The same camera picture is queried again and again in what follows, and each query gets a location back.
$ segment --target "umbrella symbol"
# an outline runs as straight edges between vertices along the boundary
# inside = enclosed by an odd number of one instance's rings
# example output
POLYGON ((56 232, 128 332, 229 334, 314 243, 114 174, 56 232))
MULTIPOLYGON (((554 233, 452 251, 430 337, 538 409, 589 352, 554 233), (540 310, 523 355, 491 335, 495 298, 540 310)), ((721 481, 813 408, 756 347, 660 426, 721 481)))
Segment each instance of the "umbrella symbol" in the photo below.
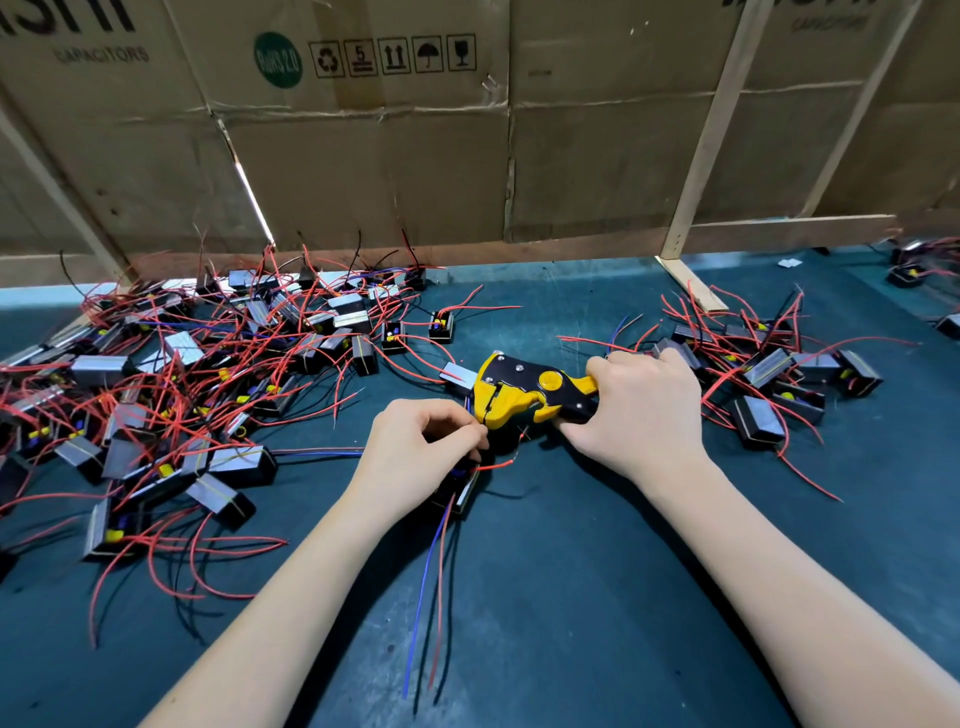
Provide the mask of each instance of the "umbrella symbol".
POLYGON ((430 59, 439 58, 440 51, 433 43, 427 41, 417 49, 417 58, 426 59, 426 67, 430 67, 430 59))

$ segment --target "person's left arm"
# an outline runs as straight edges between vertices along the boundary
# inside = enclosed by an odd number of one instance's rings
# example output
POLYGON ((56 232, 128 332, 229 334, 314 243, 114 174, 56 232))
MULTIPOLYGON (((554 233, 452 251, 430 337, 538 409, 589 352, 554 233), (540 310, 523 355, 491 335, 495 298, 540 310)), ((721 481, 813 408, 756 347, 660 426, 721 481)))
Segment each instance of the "person's left arm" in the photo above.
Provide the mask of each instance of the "person's left arm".
POLYGON ((344 494, 141 725, 282 726, 377 543, 487 446, 487 429, 453 401, 392 402, 344 494))

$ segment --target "green circle logo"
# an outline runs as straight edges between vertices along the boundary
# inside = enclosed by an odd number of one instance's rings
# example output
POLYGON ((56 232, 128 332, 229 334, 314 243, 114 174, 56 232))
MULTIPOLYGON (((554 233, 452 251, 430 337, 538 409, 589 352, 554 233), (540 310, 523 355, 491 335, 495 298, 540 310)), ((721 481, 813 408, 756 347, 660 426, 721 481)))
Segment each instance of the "green circle logo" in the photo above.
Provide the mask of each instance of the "green circle logo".
POLYGON ((253 43, 253 59, 263 78, 277 88, 293 88, 303 77, 300 54, 290 38, 280 33, 261 33, 253 43))

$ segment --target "person's left hand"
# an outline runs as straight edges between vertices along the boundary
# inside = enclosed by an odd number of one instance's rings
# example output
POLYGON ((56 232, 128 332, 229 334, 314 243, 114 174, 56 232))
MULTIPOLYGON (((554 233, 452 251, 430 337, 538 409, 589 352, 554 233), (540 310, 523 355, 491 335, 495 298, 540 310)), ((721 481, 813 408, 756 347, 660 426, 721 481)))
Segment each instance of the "person's left hand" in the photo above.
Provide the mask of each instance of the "person's left hand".
POLYGON ((373 418, 346 496, 399 521, 433 493, 457 462, 480 462, 487 428, 451 400, 394 400, 373 418), (429 435, 434 442, 427 442, 429 435))

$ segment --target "person's right arm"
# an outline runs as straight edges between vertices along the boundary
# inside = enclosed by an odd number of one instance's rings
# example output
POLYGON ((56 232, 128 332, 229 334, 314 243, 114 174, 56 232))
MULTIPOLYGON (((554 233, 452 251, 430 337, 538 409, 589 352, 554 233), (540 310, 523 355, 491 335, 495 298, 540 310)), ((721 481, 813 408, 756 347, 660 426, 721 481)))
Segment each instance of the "person's right arm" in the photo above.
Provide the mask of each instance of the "person's right arm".
POLYGON ((574 448, 630 478, 754 636, 807 728, 960 726, 960 685, 740 495, 707 456, 700 387, 675 352, 592 358, 574 448))

